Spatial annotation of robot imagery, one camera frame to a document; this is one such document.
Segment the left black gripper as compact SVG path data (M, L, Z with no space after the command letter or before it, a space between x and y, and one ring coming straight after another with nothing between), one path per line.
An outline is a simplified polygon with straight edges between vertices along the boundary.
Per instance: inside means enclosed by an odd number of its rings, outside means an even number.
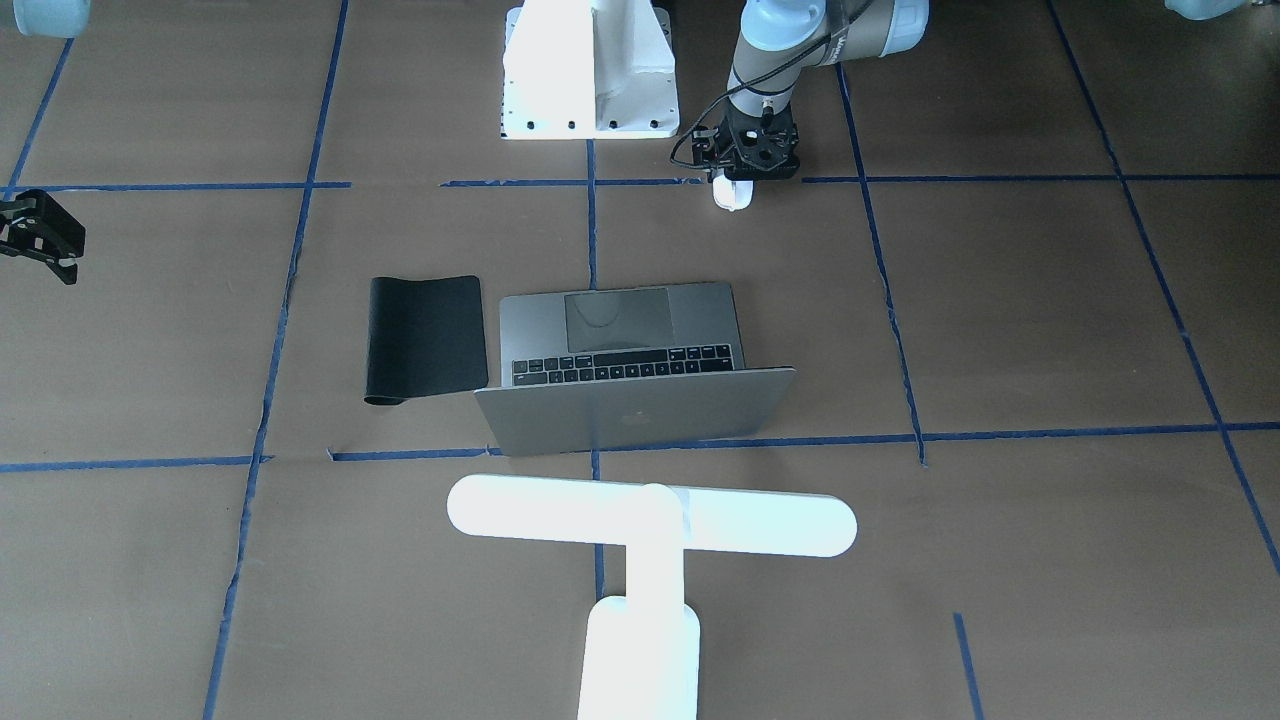
M735 181L786 181L799 170L797 126L791 108L753 117L727 105L714 129L692 132L692 167Z

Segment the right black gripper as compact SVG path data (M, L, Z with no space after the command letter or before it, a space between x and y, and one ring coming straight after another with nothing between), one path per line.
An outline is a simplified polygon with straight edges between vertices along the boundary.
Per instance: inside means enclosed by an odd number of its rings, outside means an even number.
M28 190L3 200L1 252L47 263L64 283L78 279L78 261L84 255L84 227L60 205L49 205L45 190Z

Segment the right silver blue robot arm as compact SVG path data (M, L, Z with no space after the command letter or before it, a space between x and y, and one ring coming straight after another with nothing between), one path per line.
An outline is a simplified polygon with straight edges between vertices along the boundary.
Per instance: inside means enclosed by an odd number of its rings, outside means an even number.
M10 1L10 15L24 36L73 40L88 24L90 1ZM44 264L63 284L78 281L84 227L45 190L3 200L1 251Z

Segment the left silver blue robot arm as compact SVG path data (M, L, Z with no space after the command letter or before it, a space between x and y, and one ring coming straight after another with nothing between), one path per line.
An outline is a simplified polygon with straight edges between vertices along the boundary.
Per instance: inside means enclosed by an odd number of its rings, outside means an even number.
M915 47L931 19L928 1L749 1L713 128L696 123L687 167L716 190L795 176L799 129L791 100L803 70L883 58Z

